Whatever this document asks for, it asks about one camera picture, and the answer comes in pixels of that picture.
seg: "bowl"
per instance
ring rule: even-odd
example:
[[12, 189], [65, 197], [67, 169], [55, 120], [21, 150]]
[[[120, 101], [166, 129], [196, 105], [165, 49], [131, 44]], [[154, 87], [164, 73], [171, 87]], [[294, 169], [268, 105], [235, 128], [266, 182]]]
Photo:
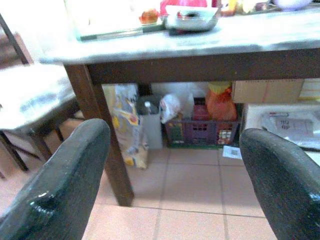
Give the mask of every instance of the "bowl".
[[168, 13], [165, 21], [167, 29], [202, 32], [211, 30], [218, 22], [215, 17], [217, 7], [167, 5], [165, 9]]
[[313, 0], [274, 0], [277, 7], [283, 11], [295, 11], [307, 6]]

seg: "plastic crate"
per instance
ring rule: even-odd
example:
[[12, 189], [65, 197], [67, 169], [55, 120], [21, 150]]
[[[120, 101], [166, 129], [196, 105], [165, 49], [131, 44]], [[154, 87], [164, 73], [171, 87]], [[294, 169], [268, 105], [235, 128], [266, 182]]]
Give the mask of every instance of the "plastic crate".
[[[204, 98], [195, 98], [195, 104], [204, 105]], [[165, 124], [168, 146], [222, 146], [234, 142], [240, 124], [236, 121], [173, 119]]]

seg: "cardboard box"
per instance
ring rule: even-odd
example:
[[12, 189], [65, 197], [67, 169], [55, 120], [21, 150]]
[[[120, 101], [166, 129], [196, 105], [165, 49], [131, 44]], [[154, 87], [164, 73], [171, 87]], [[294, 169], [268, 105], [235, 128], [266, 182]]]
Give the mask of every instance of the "cardboard box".
[[234, 81], [235, 103], [294, 103], [298, 100], [303, 79]]
[[299, 101], [320, 99], [320, 78], [305, 79]]

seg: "trash can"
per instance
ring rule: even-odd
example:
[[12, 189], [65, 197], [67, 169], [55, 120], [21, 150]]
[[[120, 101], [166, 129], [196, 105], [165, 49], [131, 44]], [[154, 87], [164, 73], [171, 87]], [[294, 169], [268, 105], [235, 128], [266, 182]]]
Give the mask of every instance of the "trash can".
[[[160, 100], [162, 96], [158, 94], [141, 96], [137, 99], [136, 109], [137, 113], [143, 119], [143, 132], [146, 135], [147, 143], [149, 149], [162, 149], [163, 139], [161, 132], [161, 122], [160, 122]], [[158, 108], [156, 114], [143, 114], [143, 109], [145, 108], [145, 102], [150, 102]]]

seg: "plastic bag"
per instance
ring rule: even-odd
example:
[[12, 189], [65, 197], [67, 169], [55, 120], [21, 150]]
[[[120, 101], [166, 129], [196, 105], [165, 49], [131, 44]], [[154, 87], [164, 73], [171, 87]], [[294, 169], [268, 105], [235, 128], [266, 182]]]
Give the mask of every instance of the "plastic bag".
[[182, 113], [184, 118], [191, 118], [195, 102], [192, 93], [190, 94], [167, 94], [161, 101], [161, 123], [165, 124]]
[[112, 123], [124, 162], [129, 166], [146, 169], [148, 144], [143, 131], [143, 119], [137, 115], [136, 101], [135, 84], [116, 85]]
[[208, 86], [209, 91], [205, 97], [205, 104], [210, 117], [215, 121], [237, 120], [237, 110], [232, 101], [230, 84], [228, 82], [212, 82]]
[[163, 0], [160, 3], [160, 15], [167, 16], [167, 5], [188, 6], [188, 7], [207, 7], [206, 0]]
[[320, 110], [268, 112], [262, 115], [262, 128], [299, 147], [320, 150]]

